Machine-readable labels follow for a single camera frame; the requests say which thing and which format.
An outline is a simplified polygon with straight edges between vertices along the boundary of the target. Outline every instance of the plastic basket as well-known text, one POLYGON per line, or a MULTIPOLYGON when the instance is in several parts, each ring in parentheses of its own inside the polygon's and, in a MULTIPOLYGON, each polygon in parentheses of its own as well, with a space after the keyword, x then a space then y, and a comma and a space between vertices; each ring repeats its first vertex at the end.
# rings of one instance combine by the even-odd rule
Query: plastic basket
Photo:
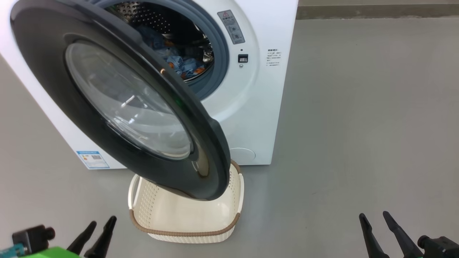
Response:
POLYGON ((151 237, 176 243, 217 243, 233 233, 241 215, 244 178, 239 166, 231 161, 225 193, 213 201, 197 201, 136 175, 128 198, 132 222, 151 237))

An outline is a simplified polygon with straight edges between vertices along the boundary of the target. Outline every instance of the white washing machine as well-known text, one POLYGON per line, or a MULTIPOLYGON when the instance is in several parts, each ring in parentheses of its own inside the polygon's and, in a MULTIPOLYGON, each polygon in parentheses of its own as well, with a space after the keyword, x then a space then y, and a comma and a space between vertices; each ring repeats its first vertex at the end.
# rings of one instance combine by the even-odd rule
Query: white washing machine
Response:
POLYGON ((297 0, 4 0, 0 53, 89 169, 142 174, 158 166, 145 159, 211 151, 194 134, 218 124, 224 137, 209 145, 270 164, 296 10, 297 0))

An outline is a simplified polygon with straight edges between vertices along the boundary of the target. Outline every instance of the open washing machine door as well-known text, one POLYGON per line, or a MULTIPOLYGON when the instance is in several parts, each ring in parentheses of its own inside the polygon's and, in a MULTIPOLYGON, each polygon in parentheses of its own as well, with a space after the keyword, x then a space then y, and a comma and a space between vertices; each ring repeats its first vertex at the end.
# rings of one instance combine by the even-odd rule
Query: open washing machine door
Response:
POLYGON ((76 0, 19 0, 11 27, 47 93, 112 157, 170 191, 223 194, 230 152, 220 125, 136 30, 76 0))

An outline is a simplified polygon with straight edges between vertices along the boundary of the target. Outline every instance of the concrete floor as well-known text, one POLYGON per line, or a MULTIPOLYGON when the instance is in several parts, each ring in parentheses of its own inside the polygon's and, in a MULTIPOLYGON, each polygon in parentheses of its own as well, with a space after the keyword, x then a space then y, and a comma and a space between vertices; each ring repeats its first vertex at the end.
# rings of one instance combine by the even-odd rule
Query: concrete floor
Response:
POLYGON ((45 224, 68 246, 118 217, 107 257, 366 257, 364 212, 402 257, 382 212, 416 242, 459 242, 459 19, 296 24, 270 166, 243 167, 241 219, 225 242, 151 239, 130 222, 127 170, 88 171, 0 62, 0 247, 45 224))

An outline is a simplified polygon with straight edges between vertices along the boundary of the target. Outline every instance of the door glass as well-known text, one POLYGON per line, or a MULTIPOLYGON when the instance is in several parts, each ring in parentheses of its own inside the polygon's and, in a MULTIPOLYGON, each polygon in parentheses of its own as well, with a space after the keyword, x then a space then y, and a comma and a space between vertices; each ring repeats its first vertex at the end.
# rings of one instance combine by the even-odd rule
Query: door glass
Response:
POLYGON ((65 58, 82 93, 125 137, 168 159, 188 157, 191 141, 182 123, 135 71, 89 43, 71 44, 65 58))

